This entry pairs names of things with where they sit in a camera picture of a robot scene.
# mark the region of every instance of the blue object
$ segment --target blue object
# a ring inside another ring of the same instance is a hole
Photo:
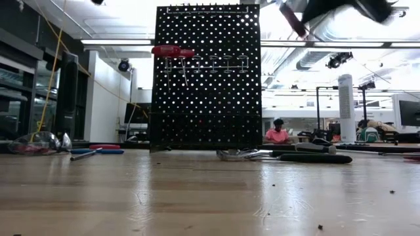
[[[91,149],[73,149],[70,151],[71,154],[85,154],[88,152],[91,152]],[[98,154],[123,154],[124,150],[121,149],[101,149],[101,150],[97,150],[96,153]]]
[[[102,150],[98,150],[98,153],[101,153],[101,154],[123,154],[124,150],[121,150],[121,149],[109,149],[109,150],[102,149]]]

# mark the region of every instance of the security camera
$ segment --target security camera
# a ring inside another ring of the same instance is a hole
[[[95,5],[102,5],[104,0],[92,0],[92,3]]]
[[[127,72],[130,69],[130,63],[128,59],[121,59],[121,62],[118,65],[118,69],[121,72]]]

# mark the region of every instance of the debris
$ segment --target debris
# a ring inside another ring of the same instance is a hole
[[[354,222],[367,222],[367,220],[365,219],[354,219],[353,221]]]

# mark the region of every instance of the monitor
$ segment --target monitor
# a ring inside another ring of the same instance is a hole
[[[400,100],[402,126],[420,127],[420,102]]]
[[[136,106],[134,106],[133,104],[127,103],[127,107],[125,108],[125,116],[124,116],[124,123],[125,124],[147,124],[149,123],[149,119],[144,115],[144,113],[147,114],[147,116],[149,116],[149,112],[150,112],[150,106],[152,104],[150,103],[137,103],[138,106],[141,107],[138,108]]]

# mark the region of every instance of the yellow cable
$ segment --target yellow cable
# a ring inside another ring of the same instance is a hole
[[[65,16],[65,13],[66,13],[66,4],[67,4],[67,0],[64,0],[63,21],[62,21],[62,24],[61,24],[60,33],[58,34],[58,42],[57,42],[57,47],[55,49],[54,64],[52,65],[52,73],[51,73],[50,81],[49,81],[49,84],[48,84],[47,97],[45,98],[44,109],[42,111],[42,116],[41,116],[41,124],[38,127],[38,132],[41,131],[42,124],[44,123],[45,113],[47,111],[47,104],[48,104],[48,100],[49,100],[50,92],[51,92],[51,84],[53,83],[55,67],[57,66],[58,51],[60,50],[60,42],[61,42],[61,37],[62,37],[62,33],[63,33],[63,28],[64,28],[64,16]]]
[[[45,19],[45,21],[46,21],[46,23],[48,24],[48,26],[50,27],[50,29],[51,29],[51,31],[54,33],[54,35],[57,37],[57,39],[59,39],[59,35],[57,35],[57,32],[55,32],[55,30],[54,30],[54,28],[53,28],[53,26],[51,25],[51,23],[48,21],[48,19],[47,19],[47,17],[45,16],[45,13],[42,11],[42,9],[41,9],[41,7],[39,6],[39,3],[38,3],[38,1],[37,0],[35,0],[35,4],[37,5],[37,8],[38,8],[38,10],[39,10],[39,12],[41,13],[41,15],[42,15],[42,17]],[[66,50],[66,52],[69,52],[69,53],[72,53],[72,52],[70,52],[70,50],[68,49],[68,47],[66,46],[66,44],[64,43],[64,42],[62,42],[61,40],[59,40],[58,41],[58,43],[60,43],[63,47],[64,47],[64,49]],[[132,102],[130,102],[130,101],[128,101],[128,100],[126,100],[126,99],[124,99],[124,98],[121,98],[120,96],[118,96],[118,95],[116,95],[116,94],[114,94],[112,91],[110,91],[109,89],[107,89],[104,85],[101,85],[98,81],[96,81],[95,79],[94,79],[94,77],[92,77],[92,75],[81,65],[81,64],[78,64],[78,66],[81,68],[81,70],[84,72],[84,73],[86,73],[87,75],[88,75],[88,77],[90,78],[90,79],[93,79],[93,81],[96,83],[96,84],[98,84],[99,86],[101,86],[105,91],[107,91],[107,92],[109,92],[110,94],[112,94],[112,95],[114,95],[115,97],[117,97],[117,98],[119,98],[120,100],[123,100],[124,102],[127,102],[127,103],[129,103],[129,104],[131,104],[131,105],[133,105],[134,107],[137,107],[137,108],[139,108],[139,109],[141,109],[142,110],[142,112],[143,112],[143,114],[144,114],[144,116],[146,117],[146,118],[149,118],[149,116],[147,115],[147,113],[139,106],[139,105],[137,105],[137,104],[135,104],[135,103],[132,103]]]

